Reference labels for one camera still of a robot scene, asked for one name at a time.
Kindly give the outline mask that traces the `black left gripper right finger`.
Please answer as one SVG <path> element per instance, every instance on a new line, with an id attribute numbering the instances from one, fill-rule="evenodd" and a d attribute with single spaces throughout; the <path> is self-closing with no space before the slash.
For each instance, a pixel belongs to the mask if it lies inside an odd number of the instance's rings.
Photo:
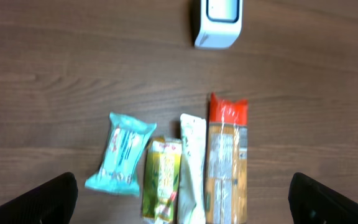
<path id="1" fill-rule="evenodd" d="M 358 203 L 297 172 L 288 201 L 294 224 L 358 224 Z"/>

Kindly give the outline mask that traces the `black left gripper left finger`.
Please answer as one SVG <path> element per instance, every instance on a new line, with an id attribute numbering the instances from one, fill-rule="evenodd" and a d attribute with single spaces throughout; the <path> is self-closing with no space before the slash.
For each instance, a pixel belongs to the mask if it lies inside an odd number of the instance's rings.
<path id="1" fill-rule="evenodd" d="M 1 223 L 59 223 L 70 222 L 78 198 L 78 186 L 71 172 L 20 195 L 0 206 Z"/>

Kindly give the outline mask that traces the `light blue wipes packet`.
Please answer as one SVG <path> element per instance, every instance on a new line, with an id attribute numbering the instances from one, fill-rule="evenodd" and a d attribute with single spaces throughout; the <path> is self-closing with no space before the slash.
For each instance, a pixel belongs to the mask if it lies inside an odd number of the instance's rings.
<path id="1" fill-rule="evenodd" d="M 155 123 L 111 112 L 111 129 L 99 171 L 89 177 L 85 188 L 114 195 L 140 195 L 136 167 Z"/>

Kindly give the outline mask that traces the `orange spaghetti packet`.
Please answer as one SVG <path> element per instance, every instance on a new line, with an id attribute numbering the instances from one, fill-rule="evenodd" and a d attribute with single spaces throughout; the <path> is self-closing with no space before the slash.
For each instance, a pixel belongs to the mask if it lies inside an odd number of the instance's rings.
<path id="1" fill-rule="evenodd" d="M 211 94 L 204 201 L 207 223 L 247 222 L 248 101 Z"/>

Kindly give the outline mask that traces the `green snack packet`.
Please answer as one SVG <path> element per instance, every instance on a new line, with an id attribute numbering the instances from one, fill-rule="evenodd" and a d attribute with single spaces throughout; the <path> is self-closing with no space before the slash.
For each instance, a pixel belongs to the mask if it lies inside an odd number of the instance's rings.
<path id="1" fill-rule="evenodd" d="M 142 218 L 147 223 L 173 223 L 180 181 L 182 141 L 157 137 L 147 147 Z"/>

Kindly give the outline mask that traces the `white cream tube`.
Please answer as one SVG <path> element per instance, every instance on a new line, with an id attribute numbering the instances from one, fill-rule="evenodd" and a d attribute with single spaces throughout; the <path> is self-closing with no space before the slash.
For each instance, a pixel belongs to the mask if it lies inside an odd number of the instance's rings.
<path id="1" fill-rule="evenodd" d="M 178 194 L 177 222 L 206 222 L 204 210 L 204 160 L 206 120 L 183 113 L 180 116 L 182 155 Z"/>

